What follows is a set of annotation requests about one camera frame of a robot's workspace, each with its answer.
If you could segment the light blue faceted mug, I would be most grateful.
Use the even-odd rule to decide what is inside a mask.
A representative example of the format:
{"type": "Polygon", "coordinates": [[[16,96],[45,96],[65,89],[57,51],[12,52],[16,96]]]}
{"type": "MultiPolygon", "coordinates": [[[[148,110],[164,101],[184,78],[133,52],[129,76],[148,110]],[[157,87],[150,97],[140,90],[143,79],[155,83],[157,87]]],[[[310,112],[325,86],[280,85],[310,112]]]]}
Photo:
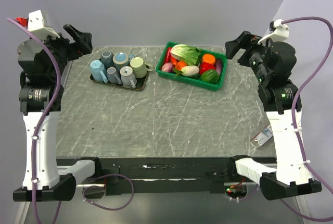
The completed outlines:
{"type": "Polygon", "coordinates": [[[95,81],[108,83],[106,67],[100,60],[93,60],[89,68],[95,81]]]}

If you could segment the small blue-grey mug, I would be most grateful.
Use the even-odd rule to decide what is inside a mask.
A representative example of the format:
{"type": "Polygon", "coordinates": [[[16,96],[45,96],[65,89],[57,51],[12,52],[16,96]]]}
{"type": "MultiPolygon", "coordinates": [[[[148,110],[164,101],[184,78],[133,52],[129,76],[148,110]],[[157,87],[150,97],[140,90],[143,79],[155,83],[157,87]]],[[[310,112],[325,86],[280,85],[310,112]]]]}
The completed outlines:
{"type": "Polygon", "coordinates": [[[122,85],[121,76],[115,67],[110,67],[107,69],[108,81],[112,84],[122,85]]]}

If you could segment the grey-blue round mug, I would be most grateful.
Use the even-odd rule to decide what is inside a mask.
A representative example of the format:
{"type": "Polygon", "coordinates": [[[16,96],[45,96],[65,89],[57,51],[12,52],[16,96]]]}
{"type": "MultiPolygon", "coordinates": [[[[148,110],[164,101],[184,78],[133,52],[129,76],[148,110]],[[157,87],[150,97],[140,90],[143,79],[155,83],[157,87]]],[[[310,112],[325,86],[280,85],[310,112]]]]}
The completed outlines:
{"type": "Polygon", "coordinates": [[[136,88],[137,80],[133,69],[130,66],[125,66],[120,69],[122,85],[125,88],[136,88]]]}

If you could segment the pale green mug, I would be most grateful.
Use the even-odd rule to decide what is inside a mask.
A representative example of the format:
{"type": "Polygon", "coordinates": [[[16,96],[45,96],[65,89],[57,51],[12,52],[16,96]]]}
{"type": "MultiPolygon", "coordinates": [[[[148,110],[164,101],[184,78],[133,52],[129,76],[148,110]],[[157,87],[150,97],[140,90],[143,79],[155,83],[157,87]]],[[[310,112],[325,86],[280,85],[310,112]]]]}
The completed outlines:
{"type": "Polygon", "coordinates": [[[134,57],[130,61],[130,67],[136,78],[143,78],[149,71],[153,71],[153,66],[145,62],[141,57],[134,57]]]}

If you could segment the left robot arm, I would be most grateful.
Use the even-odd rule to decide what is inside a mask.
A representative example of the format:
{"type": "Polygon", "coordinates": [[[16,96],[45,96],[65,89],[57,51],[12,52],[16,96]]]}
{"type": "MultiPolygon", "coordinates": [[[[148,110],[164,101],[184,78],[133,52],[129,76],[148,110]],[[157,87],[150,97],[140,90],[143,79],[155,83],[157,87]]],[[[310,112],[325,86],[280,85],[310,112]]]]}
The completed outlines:
{"type": "Polygon", "coordinates": [[[27,136],[27,159],[22,186],[13,192],[15,202],[69,201],[75,188],[87,179],[103,177],[97,157],[84,157],[64,171],[56,159],[56,132],[64,87],[61,76],[69,61],[92,52],[92,35],[66,24],[73,41],[48,35],[37,42],[33,34],[17,49],[20,74],[20,111],[27,136]]]}

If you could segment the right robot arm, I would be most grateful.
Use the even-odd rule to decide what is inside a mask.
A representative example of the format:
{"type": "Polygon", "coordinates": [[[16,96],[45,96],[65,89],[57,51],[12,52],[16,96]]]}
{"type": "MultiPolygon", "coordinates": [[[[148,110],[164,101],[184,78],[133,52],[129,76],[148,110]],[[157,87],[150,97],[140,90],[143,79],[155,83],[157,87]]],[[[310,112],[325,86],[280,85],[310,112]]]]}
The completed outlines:
{"type": "Polygon", "coordinates": [[[240,49],[245,50],[237,61],[251,68],[259,82],[258,95],[272,128],[277,167],[237,155],[229,159],[227,175],[235,182],[243,177],[256,182],[269,201],[320,192],[322,185],[306,168],[297,138],[302,104],[296,98],[298,88],[289,79],[296,51],[285,42],[267,40],[262,44],[260,40],[260,36],[243,31],[225,43],[226,57],[232,59],[240,49]]]}

